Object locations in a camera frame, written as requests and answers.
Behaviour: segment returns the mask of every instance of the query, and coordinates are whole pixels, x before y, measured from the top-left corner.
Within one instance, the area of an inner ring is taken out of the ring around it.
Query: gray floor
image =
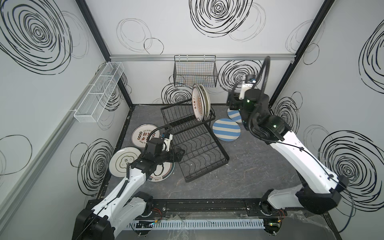
[[[140,125],[164,125],[162,106],[136,106],[123,147],[134,146],[133,131]],[[226,106],[212,106],[216,119],[228,118]],[[259,198],[271,188],[284,189],[300,184],[296,170],[277,151],[253,137],[241,125],[241,135],[232,142],[220,141],[230,157],[224,165],[186,183],[178,164],[161,182],[147,181],[139,188],[156,199]],[[121,181],[111,177],[106,194]]]
[[[131,134],[142,124],[164,125],[160,108],[162,106],[136,106],[128,127],[123,147],[134,146]],[[212,106],[216,119],[228,118],[226,106]],[[241,135],[232,142],[220,141],[230,157],[224,165],[192,182],[186,183],[178,164],[174,172],[164,181],[147,181],[139,190],[153,195],[156,199],[198,199],[198,198],[258,198],[268,189],[284,189],[300,184],[295,169],[277,151],[254,138],[241,127]],[[121,181],[111,177],[109,192]],[[204,239],[295,239],[334,240],[333,233],[325,226],[324,219],[307,223],[308,218],[287,217],[276,237],[264,230],[180,230],[152,231],[146,239],[204,240]],[[133,231],[122,231],[116,240],[136,239]]]

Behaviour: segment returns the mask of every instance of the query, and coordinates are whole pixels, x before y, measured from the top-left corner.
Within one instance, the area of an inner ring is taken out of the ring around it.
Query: wire basket
[[[97,122],[124,71],[122,62],[109,62],[73,115],[79,122]]]
[[[215,55],[175,55],[173,69],[174,86],[192,86],[195,83],[204,87],[216,87],[218,73]]]
[[[191,99],[161,109],[165,124],[173,128],[172,147],[185,151],[179,166],[186,182],[193,181],[229,161],[229,156],[210,128],[215,119],[211,109],[208,118],[198,122],[193,113]]]

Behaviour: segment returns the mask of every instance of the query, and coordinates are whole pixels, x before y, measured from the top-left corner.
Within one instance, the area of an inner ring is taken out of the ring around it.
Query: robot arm
[[[297,170],[302,184],[284,190],[270,189],[262,197],[260,208],[266,215],[284,207],[304,207],[315,214],[322,214],[338,205],[340,192],[349,181],[337,176],[324,166],[299,141],[290,126],[268,109],[269,96],[264,94],[268,79],[270,58],[266,57],[258,75],[246,75],[228,93],[227,106],[239,110],[242,123],[247,131],[258,139],[270,144],[283,155]],[[255,89],[265,69],[261,89]],[[238,84],[241,91],[235,93]]]
[[[127,166],[127,176],[112,192],[92,209],[83,209],[79,213],[72,240],[115,239],[137,216],[150,215],[152,196],[134,192],[154,173],[157,165],[181,159],[184,151],[172,149],[171,140],[172,135],[165,133],[164,139],[152,138],[148,141],[144,152],[131,166]]]

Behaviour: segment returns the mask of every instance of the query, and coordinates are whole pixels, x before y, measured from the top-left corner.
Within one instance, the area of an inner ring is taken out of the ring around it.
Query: wall-mounted basket
[[[216,87],[218,73],[215,55],[175,55],[173,69],[174,86],[192,86],[200,83],[204,87]]]
[[[122,62],[109,62],[73,115],[79,122],[97,122],[124,71]]]

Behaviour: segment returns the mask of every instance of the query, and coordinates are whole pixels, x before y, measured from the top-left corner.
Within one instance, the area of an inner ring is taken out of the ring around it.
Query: blue striped plate
[[[227,113],[230,119],[234,120],[235,122],[241,123],[241,116],[238,110],[230,110],[228,108]]]
[[[240,127],[233,120],[222,118],[212,126],[214,135],[223,141],[233,141],[240,136]]]

